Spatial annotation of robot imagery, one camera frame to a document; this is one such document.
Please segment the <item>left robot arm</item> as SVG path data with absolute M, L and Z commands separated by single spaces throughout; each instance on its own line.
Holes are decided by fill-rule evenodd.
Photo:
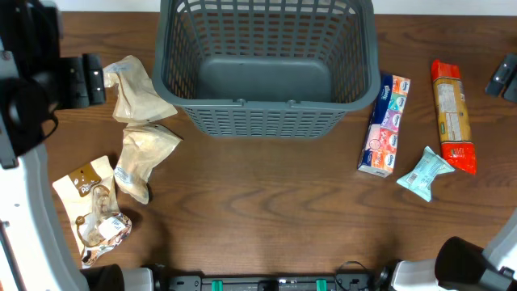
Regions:
M 88 290 L 66 250 L 44 142 L 55 112 L 105 103 L 100 57 L 63 57 L 53 1 L 1 3 L 1 286 Z

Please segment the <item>light blue snack packet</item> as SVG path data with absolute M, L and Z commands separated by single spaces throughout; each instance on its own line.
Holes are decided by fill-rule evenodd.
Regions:
M 445 159 L 427 146 L 415 168 L 399 178 L 397 184 L 412 191 L 426 202 L 430 202 L 432 198 L 431 184 L 435 177 L 454 171 L 455 169 Z

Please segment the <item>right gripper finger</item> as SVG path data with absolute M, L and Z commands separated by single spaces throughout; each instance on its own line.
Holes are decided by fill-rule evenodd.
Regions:
M 509 53 L 505 56 L 498 68 L 494 71 L 485 92 L 487 95 L 502 96 L 508 82 L 516 76 L 516 54 Z
M 517 102 L 517 77 L 514 76 L 507 84 L 503 93 L 503 98 L 507 101 Z

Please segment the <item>Kleenex tissue multipack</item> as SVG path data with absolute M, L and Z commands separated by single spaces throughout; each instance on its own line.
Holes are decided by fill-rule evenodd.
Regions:
M 380 91 L 372 108 L 358 170 L 382 178 L 393 173 L 401 118 L 411 80 L 382 74 Z

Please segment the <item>orange spaghetti packet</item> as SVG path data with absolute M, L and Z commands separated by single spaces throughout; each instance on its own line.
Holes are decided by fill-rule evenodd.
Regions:
M 477 173 L 469 113 L 460 68 L 440 60 L 431 64 L 441 156 L 450 165 L 471 175 Z

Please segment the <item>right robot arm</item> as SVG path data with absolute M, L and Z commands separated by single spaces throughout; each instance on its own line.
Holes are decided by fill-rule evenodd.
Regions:
M 439 126 L 441 154 L 430 148 L 415 168 L 397 182 L 420 195 L 430 197 L 431 183 L 440 174 L 457 168 L 477 172 L 464 88 L 457 65 L 433 61 L 432 85 Z M 434 259 L 402 260 L 384 268 L 381 290 L 394 291 L 516 291 L 516 216 L 512 215 L 486 247 L 460 237 L 451 237 Z

